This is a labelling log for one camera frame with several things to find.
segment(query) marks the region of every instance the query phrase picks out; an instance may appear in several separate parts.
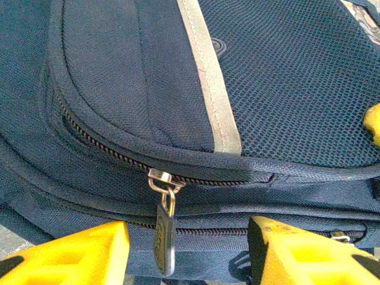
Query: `stitching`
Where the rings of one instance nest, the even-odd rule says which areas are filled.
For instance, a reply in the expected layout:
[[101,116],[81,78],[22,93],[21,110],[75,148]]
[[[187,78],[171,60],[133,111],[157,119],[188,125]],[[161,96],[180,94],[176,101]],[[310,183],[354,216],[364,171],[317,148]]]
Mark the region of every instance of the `stitching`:
[[[182,4],[183,4],[183,7],[185,8],[186,16],[187,16],[187,19],[188,19],[189,24],[190,24],[190,27],[191,27],[191,33],[192,33],[192,35],[193,35],[194,38],[195,38],[195,45],[196,45],[196,47],[197,47],[198,54],[199,54],[200,59],[201,59],[202,67],[206,69],[206,64],[205,64],[205,62],[204,62],[204,58],[203,58],[203,54],[202,54],[202,50],[200,49],[200,47],[199,47],[199,45],[198,45],[197,34],[194,32],[194,24],[193,24],[193,22],[192,22],[191,19],[190,19],[190,13],[189,13],[189,10],[188,10],[187,4],[186,4],[186,0],[181,0],[181,1],[182,1]],[[205,71],[205,70],[201,70],[201,69],[199,69],[199,68],[198,68],[198,70],[200,70],[201,72],[203,72],[203,73],[205,74],[207,87],[208,87],[208,90],[209,90],[209,93],[210,93],[210,96],[211,96],[211,101],[214,103],[213,93],[210,91],[210,84],[209,84],[209,82],[208,82],[207,71]],[[219,118],[218,118],[218,116],[217,116],[217,113],[216,113],[216,109],[215,109],[214,104],[212,104],[211,107],[212,107],[213,114],[214,114],[215,119],[216,119],[216,123],[217,123],[217,126],[218,126],[219,133],[220,133],[220,135],[221,135],[221,144],[222,144],[222,146],[223,146],[222,152],[224,152],[224,146],[226,145],[226,142],[225,142],[225,140],[224,140],[223,131],[222,131],[222,128],[221,128],[221,125],[220,125],[220,121],[219,121]]]

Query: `gray reflective stripe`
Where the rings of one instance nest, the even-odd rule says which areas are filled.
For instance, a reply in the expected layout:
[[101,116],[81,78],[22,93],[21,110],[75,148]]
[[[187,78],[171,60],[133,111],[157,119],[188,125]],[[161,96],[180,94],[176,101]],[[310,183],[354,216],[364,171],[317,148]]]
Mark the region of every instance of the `gray reflective stripe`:
[[242,143],[239,131],[199,3],[197,0],[177,0],[177,2],[198,68],[205,106],[214,135],[214,151],[241,155]]

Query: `yellow block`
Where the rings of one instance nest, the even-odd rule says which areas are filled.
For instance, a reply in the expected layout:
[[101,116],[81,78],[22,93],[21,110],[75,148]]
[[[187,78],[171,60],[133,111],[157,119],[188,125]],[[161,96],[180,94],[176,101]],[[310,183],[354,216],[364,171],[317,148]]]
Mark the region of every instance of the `yellow block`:
[[368,109],[363,124],[373,134],[373,142],[380,147],[380,103]]
[[24,261],[0,285],[122,285],[128,254],[126,223],[115,221],[9,256]]
[[[380,284],[359,263],[364,260],[372,267],[379,266],[365,251],[270,218],[253,217],[252,221],[261,230],[261,252],[266,252],[261,285]],[[260,241],[255,243],[250,246],[259,246]]]

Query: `navy mesh panel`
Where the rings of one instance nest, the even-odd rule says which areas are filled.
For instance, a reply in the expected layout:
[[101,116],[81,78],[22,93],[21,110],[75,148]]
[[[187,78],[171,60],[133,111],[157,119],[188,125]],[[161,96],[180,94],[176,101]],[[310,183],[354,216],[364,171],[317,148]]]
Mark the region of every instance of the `navy mesh panel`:
[[328,167],[378,162],[362,126],[380,60],[338,0],[200,0],[243,155]]

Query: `zipper tab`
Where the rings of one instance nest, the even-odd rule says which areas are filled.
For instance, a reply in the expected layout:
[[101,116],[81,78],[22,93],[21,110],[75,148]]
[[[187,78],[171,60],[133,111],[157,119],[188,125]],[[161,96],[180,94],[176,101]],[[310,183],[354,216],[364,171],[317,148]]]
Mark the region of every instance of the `zipper tab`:
[[351,243],[351,238],[344,232],[331,232],[330,236],[331,239],[336,240],[337,242],[344,243],[345,245],[355,246],[353,243]]
[[[174,273],[175,269],[175,239],[177,220],[174,218],[177,194],[186,183],[172,180],[170,173],[150,169],[148,173],[148,184],[150,188],[161,193],[161,203],[157,206],[156,231],[154,233],[154,257],[156,264],[164,277]],[[154,184],[154,181],[167,184],[166,189]]]

